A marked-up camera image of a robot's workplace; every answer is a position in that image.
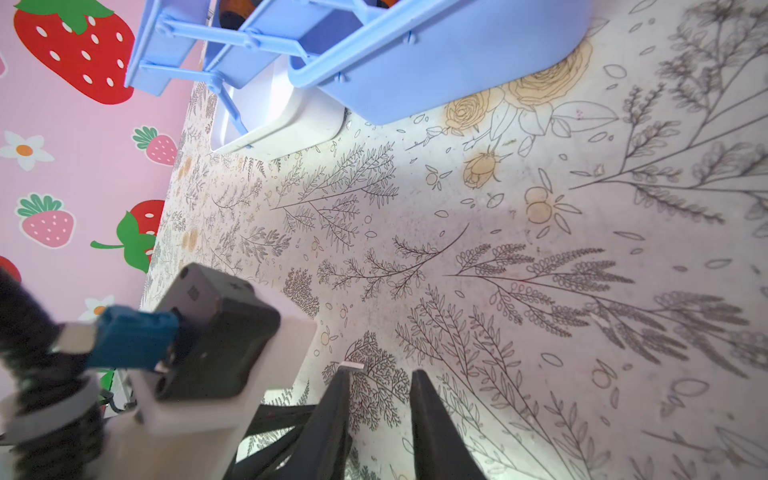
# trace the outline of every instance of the white flower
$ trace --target white flower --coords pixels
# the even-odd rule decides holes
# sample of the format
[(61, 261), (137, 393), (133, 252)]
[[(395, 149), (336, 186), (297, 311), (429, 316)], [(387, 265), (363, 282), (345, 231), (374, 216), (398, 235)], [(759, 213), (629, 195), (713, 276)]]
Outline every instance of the white flower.
[(42, 135), (35, 135), (26, 140), (12, 131), (5, 131), (5, 141), (8, 142), (4, 147), (0, 147), (0, 157), (15, 158), (19, 166), (29, 172), (36, 161), (51, 162), (53, 155), (43, 150), (45, 139)]
[(80, 318), (81, 322), (90, 322), (95, 320), (96, 317), (104, 313), (108, 306), (114, 305), (114, 295), (108, 295), (103, 300), (97, 300), (95, 298), (85, 299), (85, 310)]

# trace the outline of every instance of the blue connector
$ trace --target blue connector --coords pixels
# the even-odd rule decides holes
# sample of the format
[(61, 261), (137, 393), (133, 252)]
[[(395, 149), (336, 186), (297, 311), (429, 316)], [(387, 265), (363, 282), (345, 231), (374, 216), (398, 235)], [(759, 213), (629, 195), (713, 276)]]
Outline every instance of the blue connector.
[(154, 370), (176, 339), (179, 319), (173, 313), (137, 312), (111, 306), (96, 320), (96, 343), (88, 368)]

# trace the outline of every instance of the blue storage box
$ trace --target blue storage box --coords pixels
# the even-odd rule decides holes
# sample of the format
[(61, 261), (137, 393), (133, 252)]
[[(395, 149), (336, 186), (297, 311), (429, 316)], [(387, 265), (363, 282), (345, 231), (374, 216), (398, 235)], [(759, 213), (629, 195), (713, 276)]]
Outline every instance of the blue storage box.
[[(386, 124), (548, 68), (581, 41), (589, 0), (263, 0), (239, 30), (205, 25), (208, 0), (147, 0), (126, 85), (160, 94), (205, 81), (241, 134), (224, 83), (242, 88), (278, 55), (289, 78)], [(196, 39), (203, 71), (180, 68)]]

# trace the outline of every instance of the table surface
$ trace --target table surface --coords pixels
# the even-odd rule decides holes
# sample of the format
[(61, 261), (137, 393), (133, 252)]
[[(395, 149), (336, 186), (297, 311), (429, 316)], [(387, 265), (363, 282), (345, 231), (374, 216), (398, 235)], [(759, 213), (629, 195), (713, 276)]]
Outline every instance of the table surface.
[(318, 330), (269, 399), (365, 363), (348, 478), (413, 478), (417, 368), (490, 478), (764, 478), (758, 3), (598, 2), (546, 72), (277, 161), (211, 154), (198, 84), (142, 306), (189, 262), (293, 299)]

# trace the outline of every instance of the pink wallpaper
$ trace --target pink wallpaper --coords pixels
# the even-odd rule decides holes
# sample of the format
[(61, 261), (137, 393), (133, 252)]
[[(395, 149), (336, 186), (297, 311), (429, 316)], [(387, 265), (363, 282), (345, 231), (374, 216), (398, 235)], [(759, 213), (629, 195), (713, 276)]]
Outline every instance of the pink wallpaper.
[(141, 297), (191, 89), (122, 87), (143, 6), (0, 0), (0, 267), (59, 321)]

